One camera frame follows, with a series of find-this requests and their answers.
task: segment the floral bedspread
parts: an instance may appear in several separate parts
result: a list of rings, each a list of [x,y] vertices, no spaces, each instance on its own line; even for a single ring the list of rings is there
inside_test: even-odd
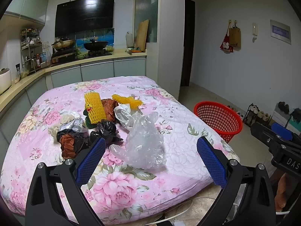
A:
[[[119,224],[144,218],[167,209],[212,182],[197,153],[196,142],[205,136],[228,158],[238,157],[232,148],[202,120],[190,112],[153,80],[144,77],[116,77],[80,82],[44,93],[32,106],[7,151],[0,177],[0,193],[9,209],[25,214],[29,186],[36,166],[61,164],[61,145],[48,134],[61,115],[83,115],[84,93],[95,91],[101,98],[112,94],[141,99],[143,114],[156,111],[156,127],[164,135],[167,162],[160,170],[133,168],[113,156],[109,149],[82,191],[105,224]],[[127,131],[117,125],[124,140]],[[58,191],[68,217],[76,222],[64,190]]]

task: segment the rice cooker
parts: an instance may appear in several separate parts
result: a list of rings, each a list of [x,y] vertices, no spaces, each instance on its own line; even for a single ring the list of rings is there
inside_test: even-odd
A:
[[[0,94],[3,94],[11,86],[11,71],[8,68],[0,70]]]

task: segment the blue gripper pad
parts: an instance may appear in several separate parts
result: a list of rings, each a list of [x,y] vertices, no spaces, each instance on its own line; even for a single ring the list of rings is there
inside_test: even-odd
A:
[[[85,160],[80,164],[77,169],[76,184],[81,187],[87,184],[95,171],[100,159],[106,151],[106,141],[101,138],[94,145],[92,150],[88,153]]]
[[[222,189],[227,184],[226,170],[220,163],[214,152],[203,138],[199,138],[197,142],[197,151],[200,154],[210,176],[216,185],[220,185]]]

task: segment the pot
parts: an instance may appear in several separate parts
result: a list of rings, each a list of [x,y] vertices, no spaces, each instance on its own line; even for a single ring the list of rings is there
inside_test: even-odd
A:
[[[84,43],[85,49],[88,51],[99,51],[104,49],[108,45],[108,41],[95,41],[94,39],[90,39],[91,42]]]
[[[69,39],[60,39],[59,41],[56,41],[55,43],[52,44],[52,46],[56,50],[60,50],[65,47],[72,47],[75,44],[75,40],[69,40]]]
[[[11,71],[6,69],[0,70],[0,94],[3,94],[11,86]]]

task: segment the metal screw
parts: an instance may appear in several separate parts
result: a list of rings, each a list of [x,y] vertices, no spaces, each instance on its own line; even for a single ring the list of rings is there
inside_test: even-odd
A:
[[[73,163],[73,160],[72,159],[67,159],[66,161],[65,161],[65,164],[66,165],[71,165]]]
[[[237,162],[237,160],[232,159],[232,160],[230,160],[230,164],[232,166],[236,166],[238,164],[238,162]]]
[[[44,166],[44,163],[42,163],[42,162],[39,163],[39,164],[38,164],[38,169],[41,169],[43,166]]]
[[[263,164],[258,164],[258,167],[259,167],[260,170],[264,170],[265,169],[265,167],[264,167]]]

